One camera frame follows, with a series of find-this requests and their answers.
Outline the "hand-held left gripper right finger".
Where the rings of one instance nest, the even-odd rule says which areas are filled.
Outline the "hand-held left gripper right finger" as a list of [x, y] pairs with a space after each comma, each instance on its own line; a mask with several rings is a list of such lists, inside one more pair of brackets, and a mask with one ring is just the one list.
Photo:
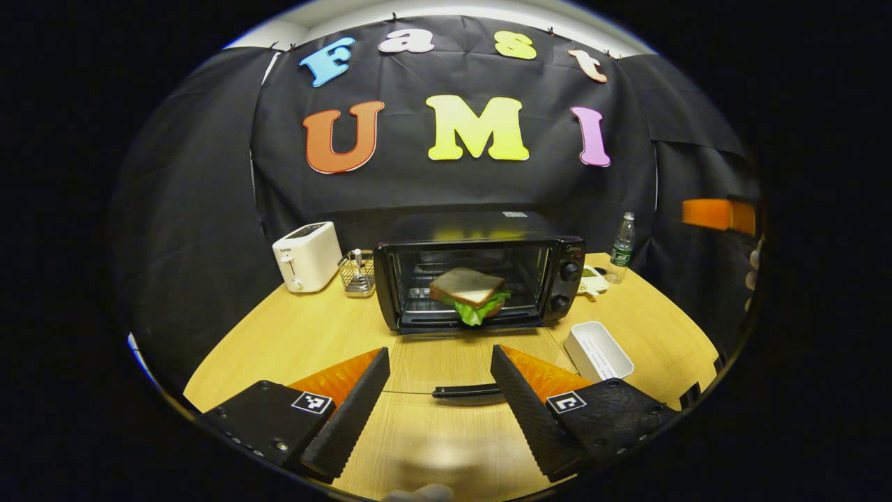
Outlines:
[[624, 379], [594, 383], [504, 345], [491, 375], [551, 482], [615, 464], [678, 414]]

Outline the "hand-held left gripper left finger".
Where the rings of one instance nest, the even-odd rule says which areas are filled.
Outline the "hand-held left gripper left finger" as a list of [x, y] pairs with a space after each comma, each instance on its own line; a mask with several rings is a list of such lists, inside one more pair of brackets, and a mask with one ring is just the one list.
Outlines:
[[379, 347], [290, 385], [261, 379], [201, 414], [223, 438], [322, 482], [343, 473], [391, 374]]

